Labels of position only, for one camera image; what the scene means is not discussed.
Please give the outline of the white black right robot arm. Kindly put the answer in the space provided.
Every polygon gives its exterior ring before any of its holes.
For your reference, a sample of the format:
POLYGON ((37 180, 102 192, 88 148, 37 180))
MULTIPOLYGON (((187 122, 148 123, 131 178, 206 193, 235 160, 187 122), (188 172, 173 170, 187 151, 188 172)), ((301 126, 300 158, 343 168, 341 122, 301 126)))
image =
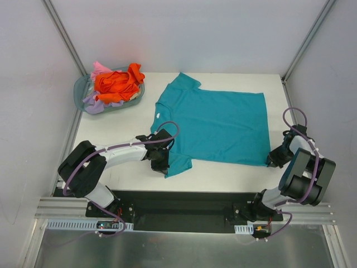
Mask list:
POLYGON ((319 153, 314 140, 300 135, 285 138, 268 154, 266 164, 272 168, 288 166, 277 187, 255 195, 249 205, 252 222, 272 218, 287 203, 318 205, 336 168, 334 161, 319 153))

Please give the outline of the teal t shirt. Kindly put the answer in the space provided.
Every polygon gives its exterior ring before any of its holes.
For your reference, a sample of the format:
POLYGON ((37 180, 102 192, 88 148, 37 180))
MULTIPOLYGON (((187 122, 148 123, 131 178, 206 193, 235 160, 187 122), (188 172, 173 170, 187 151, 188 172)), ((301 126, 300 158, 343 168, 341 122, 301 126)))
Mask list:
POLYGON ((175 136, 167 177, 192 168, 192 160, 263 166, 271 150, 263 93, 204 90, 179 74, 155 104, 152 131, 175 136))

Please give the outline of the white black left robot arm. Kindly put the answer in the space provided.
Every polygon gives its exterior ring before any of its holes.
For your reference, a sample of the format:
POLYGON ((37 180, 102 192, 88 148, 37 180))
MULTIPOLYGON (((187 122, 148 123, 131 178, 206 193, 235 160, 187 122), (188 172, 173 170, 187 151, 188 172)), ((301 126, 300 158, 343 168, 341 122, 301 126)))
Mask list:
POLYGON ((166 174, 171 136, 141 135, 111 146, 95 146, 83 141, 61 163, 57 172, 65 182, 62 193, 76 198, 86 198, 98 205, 105 217, 117 213, 118 204, 114 194, 99 182, 104 170, 131 161, 149 160, 156 170, 166 174))

